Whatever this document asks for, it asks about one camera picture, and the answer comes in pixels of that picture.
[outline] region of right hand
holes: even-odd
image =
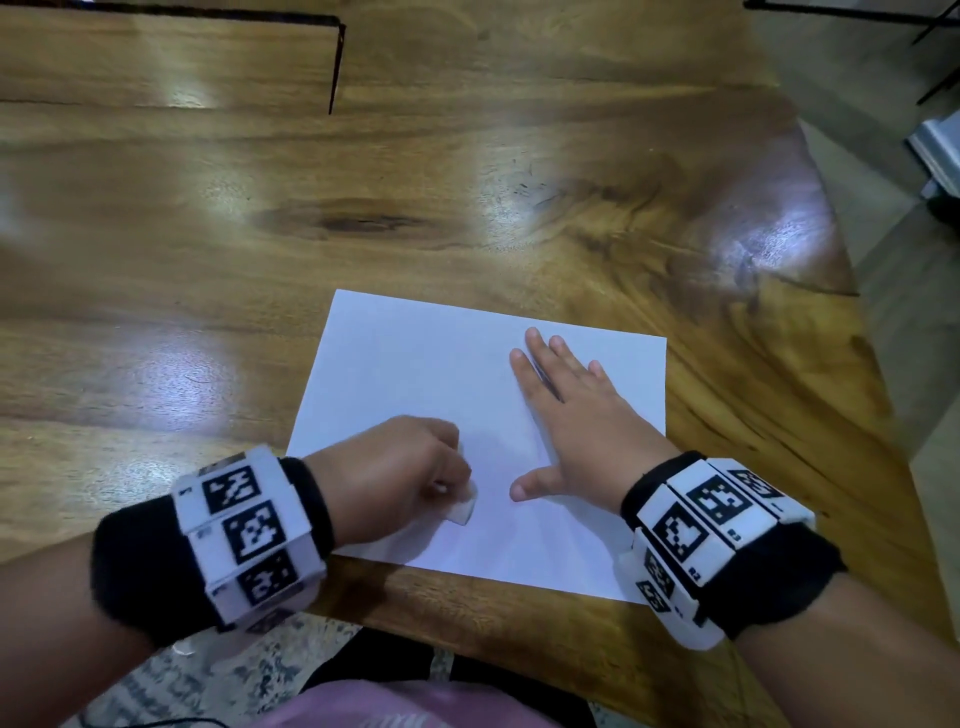
[[[634,484],[680,451],[616,393],[600,362],[585,368],[560,336],[553,336],[547,347],[535,328],[527,329],[526,343],[563,401],[520,349],[510,352],[510,365],[560,464],[521,475],[510,486],[510,497],[577,496],[619,514]]]

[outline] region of pink clothing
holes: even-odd
[[[311,688],[251,728],[555,728],[494,688],[471,683],[341,680]]]

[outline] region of black cable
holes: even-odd
[[[86,722],[86,711],[80,711],[77,715],[77,720],[83,728],[105,728],[104,726],[93,725],[92,723]],[[220,728],[230,728],[222,720],[217,720],[213,717],[173,717],[167,718],[166,720],[156,720],[153,723],[135,723],[134,725],[127,726],[127,728],[161,728],[161,726],[182,725],[183,723],[213,723],[214,725],[220,726]]]

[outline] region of wood grain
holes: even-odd
[[[80,70],[0,65],[42,91],[0,103],[4,556],[238,446],[282,450],[339,287],[667,336],[670,436],[803,500],[950,634],[850,264],[735,2],[309,5],[348,28],[331,116],[278,24],[253,75],[215,52],[252,29],[184,51],[205,98],[242,104],[163,102],[146,55],[89,101]],[[16,12],[42,59],[66,11]],[[273,77],[282,98],[254,82]],[[618,602],[337,559],[316,608],[656,726],[782,724],[728,646],[681,651]]]

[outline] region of white paper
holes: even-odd
[[[332,445],[394,415],[460,427],[478,498],[466,526],[416,523],[349,556],[643,603],[614,571],[631,547],[618,516],[572,497],[514,503],[510,484],[550,463],[509,353],[530,327],[600,360],[620,395],[665,431],[666,339],[337,291],[288,453]]]

